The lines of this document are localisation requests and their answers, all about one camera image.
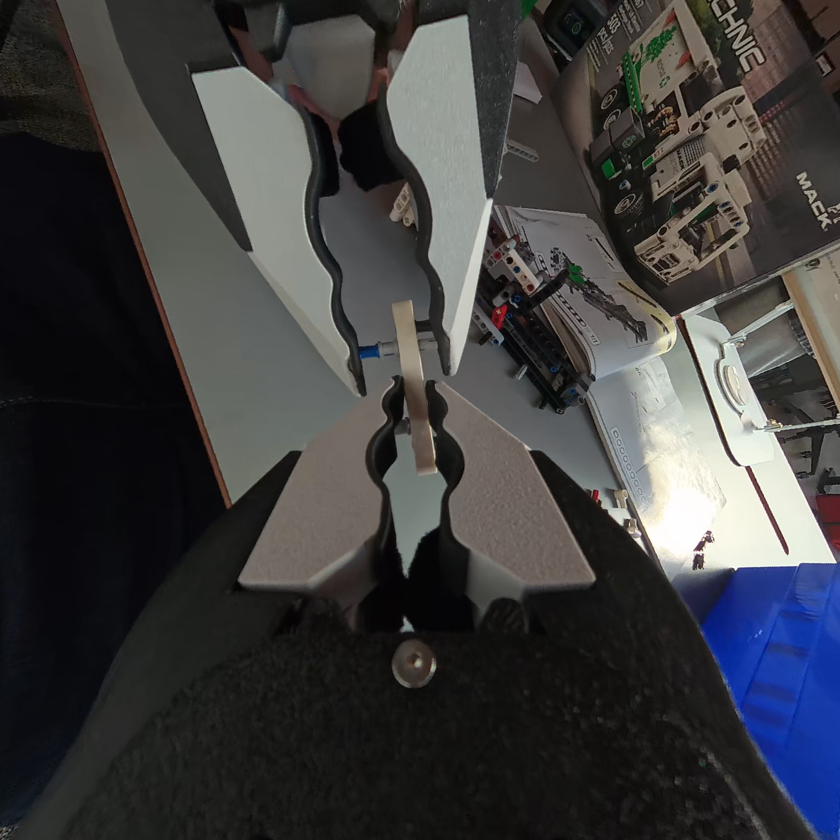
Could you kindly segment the thin white lego liftarm assembly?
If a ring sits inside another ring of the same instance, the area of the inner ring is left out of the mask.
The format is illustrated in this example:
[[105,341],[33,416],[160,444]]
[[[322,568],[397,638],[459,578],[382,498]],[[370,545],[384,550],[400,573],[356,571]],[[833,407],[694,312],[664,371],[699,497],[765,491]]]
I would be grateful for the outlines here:
[[393,349],[396,355],[393,373],[402,386],[404,417],[414,456],[416,473],[431,476],[437,473],[434,431],[430,423],[424,374],[423,352],[418,336],[413,303],[410,300],[392,304],[395,328]]

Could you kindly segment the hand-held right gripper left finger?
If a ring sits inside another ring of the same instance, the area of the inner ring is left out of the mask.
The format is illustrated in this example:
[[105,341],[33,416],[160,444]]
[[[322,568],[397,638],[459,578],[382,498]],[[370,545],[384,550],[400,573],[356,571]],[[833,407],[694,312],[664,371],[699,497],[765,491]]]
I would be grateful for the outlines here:
[[403,378],[389,378],[300,452],[238,576],[243,589],[330,601],[365,627],[364,601],[396,576],[383,479],[403,398]]

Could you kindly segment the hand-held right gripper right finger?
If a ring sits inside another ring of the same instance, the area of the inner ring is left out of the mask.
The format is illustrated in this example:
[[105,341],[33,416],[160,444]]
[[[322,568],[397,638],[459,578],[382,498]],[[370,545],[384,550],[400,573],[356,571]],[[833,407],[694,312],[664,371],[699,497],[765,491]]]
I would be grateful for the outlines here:
[[595,573],[531,449],[441,381],[426,384],[446,489],[444,587],[483,618],[493,602],[589,589]]

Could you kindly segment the large blue plastic bin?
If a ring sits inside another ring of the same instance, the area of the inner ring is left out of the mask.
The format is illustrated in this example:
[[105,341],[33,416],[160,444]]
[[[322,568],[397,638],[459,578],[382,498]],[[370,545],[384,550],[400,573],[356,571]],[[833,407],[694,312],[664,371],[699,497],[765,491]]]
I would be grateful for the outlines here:
[[819,838],[839,838],[839,566],[676,574],[734,703]]

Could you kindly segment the white monitor stand base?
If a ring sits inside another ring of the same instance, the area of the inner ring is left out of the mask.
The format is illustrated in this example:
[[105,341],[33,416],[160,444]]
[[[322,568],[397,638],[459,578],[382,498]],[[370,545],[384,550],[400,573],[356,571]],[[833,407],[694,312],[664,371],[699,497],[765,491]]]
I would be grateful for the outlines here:
[[730,461],[768,463],[776,443],[838,434],[838,336],[795,273],[684,318],[680,329]]

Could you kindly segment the partly built lego truck chassis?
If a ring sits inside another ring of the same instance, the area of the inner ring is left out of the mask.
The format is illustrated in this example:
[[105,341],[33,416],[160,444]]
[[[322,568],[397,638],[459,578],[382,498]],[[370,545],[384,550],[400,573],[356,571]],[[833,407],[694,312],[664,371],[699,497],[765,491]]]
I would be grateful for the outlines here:
[[492,218],[479,270],[473,319],[481,343],[500,345],[517,364],[516,378],[539,393],[539,409],[558,415],[585,404],[594,376],[575,367],[549,304],[561,289],[583,281],[565,254],[558,265],[536,256],[524,231],[509,233]]

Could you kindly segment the lego set box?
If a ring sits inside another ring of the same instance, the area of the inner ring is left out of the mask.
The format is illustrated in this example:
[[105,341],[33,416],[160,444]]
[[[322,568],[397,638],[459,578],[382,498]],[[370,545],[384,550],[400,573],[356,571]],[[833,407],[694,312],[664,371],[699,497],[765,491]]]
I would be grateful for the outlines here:
[[681,313],[838,249],[838,2],[592,5],[560,118],[638,285]]

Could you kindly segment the pile of small lego parts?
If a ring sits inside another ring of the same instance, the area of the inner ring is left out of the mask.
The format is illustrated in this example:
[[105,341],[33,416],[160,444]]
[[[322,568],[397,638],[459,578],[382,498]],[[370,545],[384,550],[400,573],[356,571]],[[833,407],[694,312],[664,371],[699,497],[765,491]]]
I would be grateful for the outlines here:
[[645,503],[613,488],[601,490],[599,501],[669,579],[690,569],[698,542],[727,504],[717,482],[691,479],[657,486]]

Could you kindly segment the lego instruction booklet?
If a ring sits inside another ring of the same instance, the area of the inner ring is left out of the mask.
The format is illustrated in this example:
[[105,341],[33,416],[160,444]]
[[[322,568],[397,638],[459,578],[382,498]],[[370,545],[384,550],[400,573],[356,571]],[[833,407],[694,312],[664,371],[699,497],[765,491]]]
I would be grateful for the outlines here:
[[606,235],[587,216],[495,205],[509,233],[524,231],[551,265],[565,254],[583,281],[549,304],[575,367],[594,376],[585,404],[619,484],[645,503],[672,480],[718,480],[700,453],[662,360],[676,343],[674,320],[625,272]]

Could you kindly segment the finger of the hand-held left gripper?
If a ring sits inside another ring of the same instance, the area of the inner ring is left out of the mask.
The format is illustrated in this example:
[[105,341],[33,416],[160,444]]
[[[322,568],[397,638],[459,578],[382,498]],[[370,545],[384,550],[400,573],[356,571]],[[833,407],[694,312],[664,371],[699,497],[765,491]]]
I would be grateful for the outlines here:
[[245,225],[248,255],[330,369],[366,394],[342,272],[319,220],[322,157],[310,117],[244,67],[192,83]]
[[385,93],[388,141],[418,211],[417,259],[443,372],[466,346],[491,200],[480,147],[469,17],[421,24]]

